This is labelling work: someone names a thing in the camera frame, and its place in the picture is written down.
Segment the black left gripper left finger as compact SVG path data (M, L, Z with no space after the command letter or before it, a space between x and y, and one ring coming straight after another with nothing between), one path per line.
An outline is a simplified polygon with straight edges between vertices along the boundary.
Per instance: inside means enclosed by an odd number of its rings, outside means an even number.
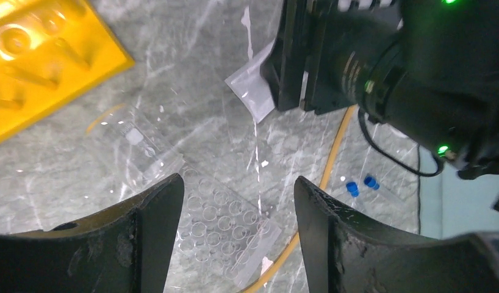
M0 292L162 292L183 201L175 173L52 230L0 234Z

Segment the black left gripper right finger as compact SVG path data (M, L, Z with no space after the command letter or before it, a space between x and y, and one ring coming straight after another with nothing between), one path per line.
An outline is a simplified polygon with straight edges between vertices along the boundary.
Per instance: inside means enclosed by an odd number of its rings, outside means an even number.
M294 199L311 292L499 292L499 233L442 240L409 233L302 176Z

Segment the tan rubber tubing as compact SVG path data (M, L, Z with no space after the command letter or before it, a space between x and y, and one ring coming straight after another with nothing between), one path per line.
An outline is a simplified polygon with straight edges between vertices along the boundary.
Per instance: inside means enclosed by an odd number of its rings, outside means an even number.
M338 128L338 131L336 133L336 136L334 138L331 150L329 152L325 168L323 170L323 174L319 183L319 188L322 190L326 189L326 186L328 185L331 172L333 169L333 166L336 162L337 155L339 153L340 146L342 144L344 135L348 129L348 126L351 121L351 117L353 116L354 111L357 109L357 106L350 106L347 108L345 111L345 114L342 118L342 121L340 123L340 126ZM258 280L256 280L254 283L252 283L250 286L242 290L242 292L257 292L261 287L264 286L265 283L269 282L274 275L278 272L278 270L284 265L284 263L287 261L289 256L292 254L294 251L295 247L300 243L300 235L299 231L297 230L295 234L291 237L290 242L284 247L283 251L281 254L278 256L278 258L274 261L274 263L259 277Z

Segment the white plastic zip bag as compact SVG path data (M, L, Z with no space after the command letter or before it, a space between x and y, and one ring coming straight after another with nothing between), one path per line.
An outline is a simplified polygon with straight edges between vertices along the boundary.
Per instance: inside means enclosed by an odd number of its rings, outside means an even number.
M241 68L224 81L259 124L274 108L270 86L261 76L260 69L270 55L274 42L270 42Z

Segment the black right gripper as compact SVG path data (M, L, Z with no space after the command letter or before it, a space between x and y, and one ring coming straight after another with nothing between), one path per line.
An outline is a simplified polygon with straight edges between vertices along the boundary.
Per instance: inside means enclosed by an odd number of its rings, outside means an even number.
M285 1L260 73L281 112L357 105L437 173L499 175L499 1Z

